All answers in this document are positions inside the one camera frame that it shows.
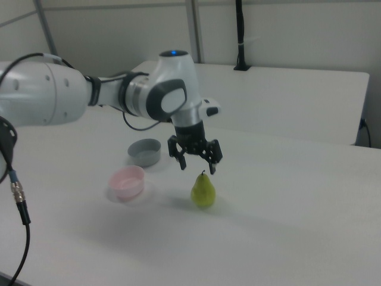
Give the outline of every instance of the black cable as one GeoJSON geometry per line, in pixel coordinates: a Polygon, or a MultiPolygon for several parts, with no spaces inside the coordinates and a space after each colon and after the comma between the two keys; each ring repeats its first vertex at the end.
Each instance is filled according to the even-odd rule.
{"type": "Polygon", "coordinates": [[[121,79],[124,79],[125,76],[123,77],[117,77],[115,79],[105,79],[105,80],[101,80],[101,83],[105,83],[105,82],[115,82],[116,80],[121,80],[121,79]]]}
{"type": "Polygon", "coordinates": [[[22,268],[24,266],[26,257],[28,255],[29,244],[30,244],[30,228],[29,228],[28,224],[25,225],[25,229],[26,229],[26,243],[25,243],[25,249],[24,249],[23,258],[21,259],[20,265],[18,266],[18,268],[16,270],[16,273],[13,275],[12,279],[8,283],[8,286],[12,286],[15,283],[18,275],[20,274],[20,272],[21,272],[21,270],[22,270],[22,268]]]}
{"type": "Polygon", "coordinates": [[[67,65],[69,68],[71,68],[71,69],[75,69],[71,64],[69,64],[66,60],[64,60],[63,58],[61,58],[61,61],[65,64],[65,65],[67,65]]]}
{"type": "Polygon", "coordinates": [[[125,112],[123,112],[123,119],[124,119],[124,122],[126,122],[126,124],[128,125],[128,127],[131,128],[132,130],[135,130],[135,131],[146,131],[146,130],[149,130],[149,129],[155,127],[156,125],[158,125],[160,123],[160,121],[157,121],[155,124],[152,124],[151,126],[148,126],[146,128],[135,128],[130,123],[128,123],[128,121],[126,119],[126,113],[125,112]]]}
{"type": "Polygon", "coordinates": [[[366,122],[364,122],[364,123],[363,123],[363,126],[367,129],[369,148],[371,148],[370,131],[369,131],[368,124],[367,124],[366,122]]]}
{"type": "Polygon", "coordinates": [[[43,57],[43,53],[41,52],[36,52],[34,54],[28,54],[28,55],[24,55],[20,58],[18,58],[17,60],[13,61],[4,71],[3,73],[1,74],[0,76],[0,86],[1,86],[1,83],[2,81],[4,80],[5,76],[10,72],[11,69],[13,69],[13,67],[15,65],[17,65],[19,62],[23,61],[23,60],[26,60],[27,58],[32,58],[32,57],[43,57]]]}

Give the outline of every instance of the gray bowl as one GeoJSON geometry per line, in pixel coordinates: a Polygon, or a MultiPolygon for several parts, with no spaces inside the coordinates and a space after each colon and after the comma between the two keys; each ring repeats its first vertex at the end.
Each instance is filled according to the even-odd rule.
{"type": "Polygon", "coordinates": [[[142,139],[133,143],[127,150],[133,164],[148,167],[160,160],[161,144],[156,139],[142,139]]]}

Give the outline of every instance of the pink bowl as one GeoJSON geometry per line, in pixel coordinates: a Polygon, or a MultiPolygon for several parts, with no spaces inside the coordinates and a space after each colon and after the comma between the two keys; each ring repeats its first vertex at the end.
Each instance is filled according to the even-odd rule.
{"type": "Polygon", "coordinates": [[[120,169],[108,181],[108,185],[121,200],[129,200],[144,188],[144,170],[139,166],[120,169]]]}

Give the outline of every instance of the black pole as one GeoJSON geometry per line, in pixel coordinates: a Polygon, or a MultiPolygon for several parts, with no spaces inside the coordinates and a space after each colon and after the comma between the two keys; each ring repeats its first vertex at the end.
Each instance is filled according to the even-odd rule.
{"type": "Polygon", "coordinates": [[[238,36],[238,60],[237,66],[234,70],[246,71],[250,66],[245,62],[245,46],[243,44],[243,36],[245,34],[245,24],[243,21],[242,0],[236,0],[236,13],[237,13],[237,36],[238,36]]]}

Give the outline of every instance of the cable connector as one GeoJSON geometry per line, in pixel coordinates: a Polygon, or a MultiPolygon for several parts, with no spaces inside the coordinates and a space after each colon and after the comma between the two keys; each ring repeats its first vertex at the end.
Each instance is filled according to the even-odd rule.
{"type": "Polygon", "coordinates": [[[22,184],[19,181],[12,182],[11,183],[11,191],[13,193],[14,200],[15,200],[17,208],[18,208],[18,212],[20,213],[21,220],[23,221],[23,225],[30,224],[28,207],[26,205],[25,194],[23,191],[22,184]]]}
{"type": "Polygon", "coordinates": [[[21,185],[19,181],[11,183],[11,191],[13,193],[16,204],[22,203],[23,201],[25,201],[23,186],[21,185]]]}

